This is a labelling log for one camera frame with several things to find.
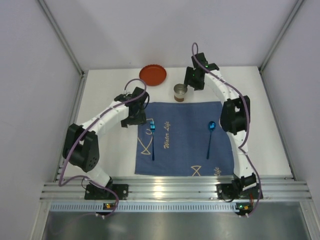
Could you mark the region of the metal cup with brown base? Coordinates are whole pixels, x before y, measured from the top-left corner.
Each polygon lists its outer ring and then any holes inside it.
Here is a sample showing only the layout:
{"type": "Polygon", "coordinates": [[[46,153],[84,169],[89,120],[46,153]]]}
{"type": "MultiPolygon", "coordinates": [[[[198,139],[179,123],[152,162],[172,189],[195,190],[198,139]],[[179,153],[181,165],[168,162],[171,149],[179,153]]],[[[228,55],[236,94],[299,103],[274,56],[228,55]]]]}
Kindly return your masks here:
{"type": "Polygon", "coordinates": [[[188,88],[186,85],[178,83],[173,87],[173,91],[174,99],[177,102],[183,102],[185,100],[186,93],[188,92],[188,88]]]}

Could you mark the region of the blue metal fork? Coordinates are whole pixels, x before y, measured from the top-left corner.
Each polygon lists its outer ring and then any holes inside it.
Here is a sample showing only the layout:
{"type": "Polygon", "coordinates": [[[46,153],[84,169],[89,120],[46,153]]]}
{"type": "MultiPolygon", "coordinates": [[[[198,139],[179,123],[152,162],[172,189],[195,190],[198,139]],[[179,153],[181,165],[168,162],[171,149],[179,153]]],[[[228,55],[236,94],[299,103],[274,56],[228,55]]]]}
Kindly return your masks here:
{"type": "Polygon", "coordinates": [[[154,133],[156,130],[155,122],[153,120],[150,121],[150,131],[152,133],[152,161],[155,160],[155,148],[154,148],[154,133]]]}

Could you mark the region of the orange round plate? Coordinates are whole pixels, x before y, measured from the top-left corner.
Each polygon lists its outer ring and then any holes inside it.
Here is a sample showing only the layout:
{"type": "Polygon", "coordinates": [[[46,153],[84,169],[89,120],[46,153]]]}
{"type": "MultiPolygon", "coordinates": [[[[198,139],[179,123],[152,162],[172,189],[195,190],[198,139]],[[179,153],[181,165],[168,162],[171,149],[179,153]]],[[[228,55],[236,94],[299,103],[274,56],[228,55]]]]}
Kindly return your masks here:
{"type": "Polygon", "coordinates": [[[158,64],[150,64],[143,67],[139,72],[139,78],[143,80],[147,86],[155,87],[162,84],[167,77],[167,71],[158,64]]]}

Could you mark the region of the blue metal spoon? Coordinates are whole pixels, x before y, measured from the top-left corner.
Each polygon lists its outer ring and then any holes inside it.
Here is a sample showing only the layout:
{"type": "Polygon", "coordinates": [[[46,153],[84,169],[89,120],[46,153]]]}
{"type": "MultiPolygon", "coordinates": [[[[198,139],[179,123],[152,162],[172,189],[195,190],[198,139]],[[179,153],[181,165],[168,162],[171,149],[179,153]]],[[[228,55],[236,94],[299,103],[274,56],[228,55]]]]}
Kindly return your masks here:
{"type": "Polygon", "coordinates": [[[207,148],[207,154],[206,154],[206,159],[207,160],[210,158],[212,134],[213,134],[213,131],[215,130],[215,128],[216,128],[216,123],[214,121],[210,121],[208,123],[209,141],[208,141],[208,148],[207,148]]]}

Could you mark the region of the blue fish-print placemat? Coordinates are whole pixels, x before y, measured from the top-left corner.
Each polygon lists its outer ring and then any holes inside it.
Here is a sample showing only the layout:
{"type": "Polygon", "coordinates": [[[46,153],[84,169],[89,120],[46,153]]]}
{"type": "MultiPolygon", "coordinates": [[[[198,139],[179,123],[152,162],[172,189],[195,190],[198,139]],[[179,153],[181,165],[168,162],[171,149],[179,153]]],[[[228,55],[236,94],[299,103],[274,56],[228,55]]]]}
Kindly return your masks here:
{"type": "Polygon", "coordinates": [[[135,174],[149,176],[230,176],[234,172],[232,146],[219,126],[222,105],[218,101],[198,103],[152,102],[146,110],[147,123],[138,126],[135,174]],[[152,132],[155,123],[154,161],[152,132]],[[206,158],[214,121],[209,159],[206,158]]]}

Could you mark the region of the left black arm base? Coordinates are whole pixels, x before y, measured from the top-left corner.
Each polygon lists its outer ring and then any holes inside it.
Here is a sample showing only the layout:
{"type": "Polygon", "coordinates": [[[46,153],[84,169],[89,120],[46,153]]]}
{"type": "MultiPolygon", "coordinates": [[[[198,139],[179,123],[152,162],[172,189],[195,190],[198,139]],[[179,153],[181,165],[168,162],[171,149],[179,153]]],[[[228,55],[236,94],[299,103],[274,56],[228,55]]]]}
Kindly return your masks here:
{"type": "MultiPolygon", "coordinates": [[[[119,200],[125,200],[129,194],[128,184],[113,184],[111,190],[118,196],[119,200]]],[[[91,183],[86,186],[85,189],[85,200],[116,200],[113,193],[96,187],[91,183]]]]}

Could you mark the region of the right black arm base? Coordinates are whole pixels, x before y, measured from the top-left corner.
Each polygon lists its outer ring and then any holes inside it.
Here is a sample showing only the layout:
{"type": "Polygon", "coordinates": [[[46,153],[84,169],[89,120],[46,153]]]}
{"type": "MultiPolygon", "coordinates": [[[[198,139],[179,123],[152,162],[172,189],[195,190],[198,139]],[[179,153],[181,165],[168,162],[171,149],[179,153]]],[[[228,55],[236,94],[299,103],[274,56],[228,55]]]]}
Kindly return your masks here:
{"type": "Polygon", "coordinates": [[[217,196],[219,200],[232,202],[233,200],[257,200],[261,193],[259,185],[239,192],[231,183],[221,183],[216,186],[217,196]]]}

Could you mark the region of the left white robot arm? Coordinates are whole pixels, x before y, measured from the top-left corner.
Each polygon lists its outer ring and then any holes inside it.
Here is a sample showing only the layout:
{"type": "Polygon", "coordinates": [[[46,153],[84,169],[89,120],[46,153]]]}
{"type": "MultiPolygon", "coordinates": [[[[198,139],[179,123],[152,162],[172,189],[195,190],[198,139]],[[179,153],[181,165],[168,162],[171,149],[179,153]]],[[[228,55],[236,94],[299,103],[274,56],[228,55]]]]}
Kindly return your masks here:
{"type": "Polygon", "coordinates": [[[122,128],[144,125],[147,122],[145,108],[149,98],[145,89],[136,87],[133,93],[115,97],[109,107],[87,122],[71,124],[64,141],[63,158],[81,169],[82,177],[94,186],[101,189],[109,187],[112,178],[99,164],[99,139],[117,124],[122,128]]]}

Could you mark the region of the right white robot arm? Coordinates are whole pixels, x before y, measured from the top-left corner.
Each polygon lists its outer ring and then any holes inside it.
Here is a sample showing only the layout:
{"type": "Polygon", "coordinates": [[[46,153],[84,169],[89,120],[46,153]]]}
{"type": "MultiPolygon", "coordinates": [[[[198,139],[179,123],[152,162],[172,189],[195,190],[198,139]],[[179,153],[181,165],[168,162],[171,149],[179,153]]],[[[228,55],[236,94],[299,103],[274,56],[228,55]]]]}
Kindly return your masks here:
{"type": "Polygon", "coordinates": [[[219,125],[227,133],[233,154],[233,187],[242,192],[257,185],[257,177],[248,160],[250,130],[250,98],[242,95],[222,77],[219,67],[208,63],[204,53],[191,57],[192,67],[186,69],[184,85],[201,91],[209,87],[222,104],[219,125]]]}

